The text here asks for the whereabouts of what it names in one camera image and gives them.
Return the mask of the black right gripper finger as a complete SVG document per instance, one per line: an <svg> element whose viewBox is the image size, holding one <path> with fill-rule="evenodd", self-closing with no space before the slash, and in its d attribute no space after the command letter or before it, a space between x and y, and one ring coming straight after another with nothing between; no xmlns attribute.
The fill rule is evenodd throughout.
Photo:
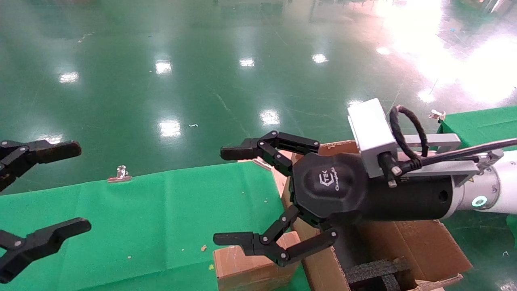
<svg viewBox="0 0 517 291"><path fill-rule="evenodd" d="M286 267L333 246L338 238L338 232L328 227L310 239L286 249L281 247L277 241L302 215L303 212L298 207L291 205L264 234L253 232L215 233L213 242L218 246L240 246L246 256L266 256L279 267Z"/></svg>
<svg viewBox="0 0 517 291"><path fill-rule="evenodd" d="M221 147L223 160L253 160L260 157L266 164L284 176L292 175L292 161L279 151L306 155L318 153L319 141L291 135L280 131L270 131L260 138L246 138L239 146Z"/></svg>

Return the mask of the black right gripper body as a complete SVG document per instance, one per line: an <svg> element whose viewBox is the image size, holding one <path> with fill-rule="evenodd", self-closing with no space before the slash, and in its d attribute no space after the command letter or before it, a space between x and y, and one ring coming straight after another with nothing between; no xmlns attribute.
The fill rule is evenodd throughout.
<svg viewBox="0 0 517 291"><path fill-rule="evenodd" d="M442 219L452 203L451 177L407 177L389 187L369 177L359 154L309 153L295 162L290 193L300 217L314 227L359 221Z"/></svg>

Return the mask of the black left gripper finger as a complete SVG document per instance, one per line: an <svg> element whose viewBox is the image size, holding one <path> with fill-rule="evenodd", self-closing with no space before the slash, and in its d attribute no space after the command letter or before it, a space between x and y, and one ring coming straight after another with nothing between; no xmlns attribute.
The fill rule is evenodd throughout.
<svg viewBox="0 0 517 291"><path fill-rule="evenodd" d="M6 251L0 258L1 283L11 282L35 260L59 252L65 240L91 229L88 220L77 217L36 230L25 238L1 230L0 247Z"/></svg>
<svg viewBox="0 0 517 291"><path fill-rule="evenodd" d="M76 141L51 144L47 140L21 143L2 140L0 145L0 191L13 184L36 164L46 164L77 157L82 148Z"/></svg>

